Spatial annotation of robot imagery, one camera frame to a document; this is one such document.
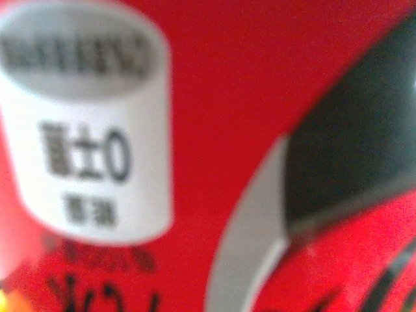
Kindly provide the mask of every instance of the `number 0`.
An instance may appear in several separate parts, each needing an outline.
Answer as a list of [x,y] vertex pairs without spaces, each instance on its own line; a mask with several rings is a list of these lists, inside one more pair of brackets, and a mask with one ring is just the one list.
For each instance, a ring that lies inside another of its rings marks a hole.
[[[112,149],[115,143],[119,143],[121,147],[122,153],[122,165],[119,169],[115,168],[114,166],[114,159],[112,154]],[[107,166],[107,170],[109,171],[111,177],[119,182],[124,181],[127,179],[130,173],[130,150],[129,145],[125,137],[118,131],[110,131],[107,135],[107,139],[105,140],[104,145],[104,155],[105,155],[105,164]]]

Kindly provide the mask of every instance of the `white oval label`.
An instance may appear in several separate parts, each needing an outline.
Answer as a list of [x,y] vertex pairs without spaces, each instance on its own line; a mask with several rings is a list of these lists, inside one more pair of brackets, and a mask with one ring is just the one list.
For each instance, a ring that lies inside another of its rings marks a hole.
[[0,105],[32,215],[105,244],[169,228],[170,55],[144,16],[75,1],[7,10]]

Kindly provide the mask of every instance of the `red surface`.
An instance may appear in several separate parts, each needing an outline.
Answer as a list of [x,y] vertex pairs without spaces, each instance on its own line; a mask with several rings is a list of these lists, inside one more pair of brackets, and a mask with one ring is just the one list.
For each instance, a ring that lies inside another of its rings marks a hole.
[[[8,287],[25,293],[40,311],[61,311],[47,278],[65,292],[64,277],[74,272],[79,309],[91,288],[97,291],[91,311],[116,311],[109,304],[114,301],[103,296],[103,284],[109,282],[122,293],[126,311],[149,311],[155,291],[161,296],[157,311],[201,311],[224,226],[266,150],[410,12],[412,2],[157,0],[133,5],[164,31],[173,60],[175,221],[165,236],[143,246],[154,255],[156,269],[111,270],[120,254],[132,267],[127,248],[108,249],[107,265],[99,268],[86,265],[87,260],[64,261],[62,246],[50,253],[42,249],[44,230],[19,204],[3,144],[0,269],[8,273],[19,266]],[[294,252],[272,276],[256,311],[305,311],[340,281],[342,291],[330,311],[357,307],[415,233],[415,200],[410,194]],[[414,276],[414,269],[409,274]]]

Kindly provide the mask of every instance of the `black curved shape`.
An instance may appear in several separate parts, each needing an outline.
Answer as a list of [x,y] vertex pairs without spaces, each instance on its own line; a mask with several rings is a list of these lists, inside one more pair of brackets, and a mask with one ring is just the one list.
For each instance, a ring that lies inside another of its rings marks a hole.
[[382,274],[381,278],[377,281],[376,286],[371,290],[367,300],[364,302],[360,312],[377,312],[380,310],[390,287],[403,272],[415,251],[416,239],[413,239]]
[[374,46],[289,141],[285,206],[301,233],[416,185],[416,14]]

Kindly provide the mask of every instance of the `yellow spot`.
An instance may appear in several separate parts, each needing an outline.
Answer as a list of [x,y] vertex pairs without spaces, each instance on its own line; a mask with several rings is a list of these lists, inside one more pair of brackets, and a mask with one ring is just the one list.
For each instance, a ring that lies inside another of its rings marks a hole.
[[18,291],[12,291],[6,295],[5,308],[0,309],[0,312],[35,312],[30,301]]
[[0,312],[6,311],[6,296],[3,291],[0,291]]

